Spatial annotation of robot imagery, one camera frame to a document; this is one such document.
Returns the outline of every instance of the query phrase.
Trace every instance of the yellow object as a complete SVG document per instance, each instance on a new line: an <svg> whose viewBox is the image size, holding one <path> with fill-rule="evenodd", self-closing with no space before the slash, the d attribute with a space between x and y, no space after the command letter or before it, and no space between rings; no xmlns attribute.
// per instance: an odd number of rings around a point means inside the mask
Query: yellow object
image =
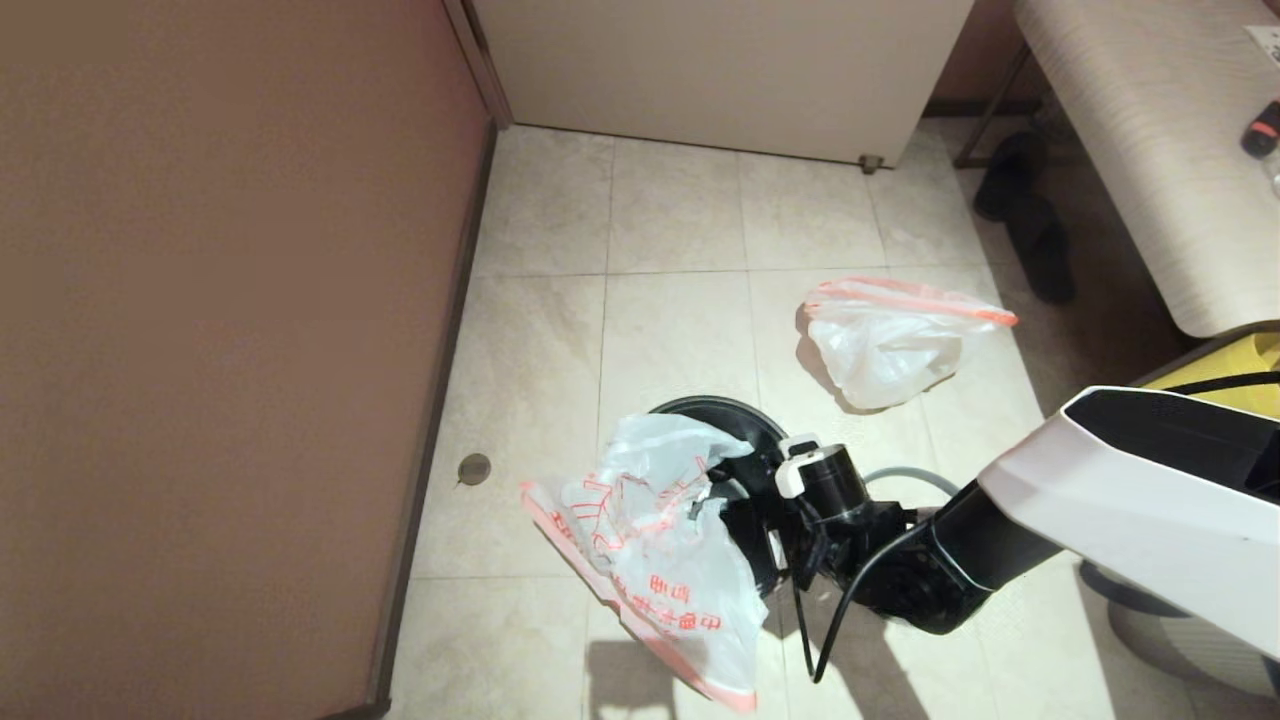
<svg viewBox="0 0 1280 720"><path fill-rule="evenodd" d="M1280 333L1253 333L1164 375L1147 387L1161 389L1243 373L1280 369ZM1280 419L1280 387L1236 387L1198 395L1210 402Z"/></svg>

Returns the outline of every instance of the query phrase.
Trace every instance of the black cable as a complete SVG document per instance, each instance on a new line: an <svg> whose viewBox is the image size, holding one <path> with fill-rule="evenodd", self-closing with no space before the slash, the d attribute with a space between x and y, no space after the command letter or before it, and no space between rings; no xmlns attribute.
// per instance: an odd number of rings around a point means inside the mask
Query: black cable
<svg viewBox="0 0 1280 720"><path fill-rule="evenodd" d="M883 547L877 550L870 559L859 568L858 573L854 575L854 580L849 583L845 588L845 594L840 596L840 605L836 606L836 614L831 619L831 625L827 628L827 638L822 642L822 653L818 655L818 666L810 674L813 682L817 684L822 682L822 674L827 669L827 661L831 659L831 652L836 647L836 635L840 634L840 624L845 620L845 611L849 610L849 603L854 600L854 593L858 592L858 587L863 584L863 579L867 578L867 573L876 566L877 562L890 552L897 550L899 547L906 544L908 541L915 539L928 523L920 523L910 530L897 536L890 542L884 543ZM796 605L800 603L799 592L796 593ZM805 653L809 652L809 643L805 643Z"/></svg>
<svg viewBox="0 0 1280 720"><path fill-rule="evenodd" d="M804 623L804 605L800 603L800 584L791 579L791 594L796 601L796 624L800 625L800 643L804 646L804 666L813 678L813 656L809 653L809 628Z"/></svg>
<svg viewBox="0 0 1280 720"><path fill-rule="evenodd" d="M1199 395L1202 392L1230 389L1233 387L1270 386L1270 384L1280 384L1280 372L1243 373L1239 375L1226 375L1225 378L1198 380L1194 383L1185 383L1161 389L1164 389L1165 392L1176 392L1179 395Z"/></svg>

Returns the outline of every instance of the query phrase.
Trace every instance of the gray hose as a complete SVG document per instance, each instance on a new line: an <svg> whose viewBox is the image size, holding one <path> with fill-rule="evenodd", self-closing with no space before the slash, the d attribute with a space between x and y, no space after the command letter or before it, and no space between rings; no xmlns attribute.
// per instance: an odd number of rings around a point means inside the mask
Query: gray hose
<svg viewBox="0 0 1280 720"><path fill-rule="evenodd" d="M863 482L872 484L881 478L915 478L918 480L924 480L931 486L938 488L940 491L955 497L960 488L957 488L951 480L943 478L937 473L931 473L922 468L911 468L909 465L899 465L895 468L882 468L876 470L869 475L863 475Z"/></svg>

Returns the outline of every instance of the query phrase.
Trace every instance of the baseboard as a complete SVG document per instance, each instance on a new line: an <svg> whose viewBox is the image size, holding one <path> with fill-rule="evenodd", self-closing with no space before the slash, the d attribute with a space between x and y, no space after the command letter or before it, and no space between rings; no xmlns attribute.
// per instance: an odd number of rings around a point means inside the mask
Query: baseboard
<svg viewBox="0 0 1280 720"><path fill-rule="evenodd" d="M929 100L925 118L980 118L988 100ZM1030 115L1039 109L1039 100L1005 100L996 106L997 115Z"/></svg>
<svg viewBox="0 0 1280 720"><path fill-rule="evenodd" d="M498 127L493 120L485 128L484 150L480 158L480 172L471 191L471 208L467 211L466 227L462 231L462 247L453 268L453 295L449 299L449 320L444 333L444 346L435 373L435 397L428 411L426 438L422 447L422 460L410 500L408 520L399 547L399 565L396 568L396 584L392 592L389 610L379 630L381 648L374 667L372 700L366 705L328 715L321 720L371 720L381 717L392 707L392 671L396 666L396 648L399 644L401 621L404 618L404 598L408 593L410 573L413 569L413 548L417 546L417 530L422 524L422 503L426 500L426 480L431 474L431 457L435 455L435 441L440 433L440 418L444 415L444 396L449 386L449 372L453 369L453 351L458 345L458 331L462 328L462 306L467 297L471 281L471 264L475 260L476 242L480 240L480 215L484 213L485 195L489 188L489 173L493 169L493 152L498 142Z"/></svg>
<svg viewBox="0 0 1280 720"><path fill-rule="evenodd" d="M367 705L357 705L356 707L348 707L342 712L334 712L333 715L325 715L320 720L376 720L383 715L387 715L392 708L390 698L381 702L370 702Z"/></svg>

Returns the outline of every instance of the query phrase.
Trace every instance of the door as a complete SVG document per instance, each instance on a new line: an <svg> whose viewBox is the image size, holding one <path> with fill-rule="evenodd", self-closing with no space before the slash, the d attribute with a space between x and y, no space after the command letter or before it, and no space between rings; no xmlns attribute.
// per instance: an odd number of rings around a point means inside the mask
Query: door
<svg viewBox="0 0 1280 720"><path fill-rule="evenodd" d="M517 123L893 165L973 0L472 0Z"/></svg>

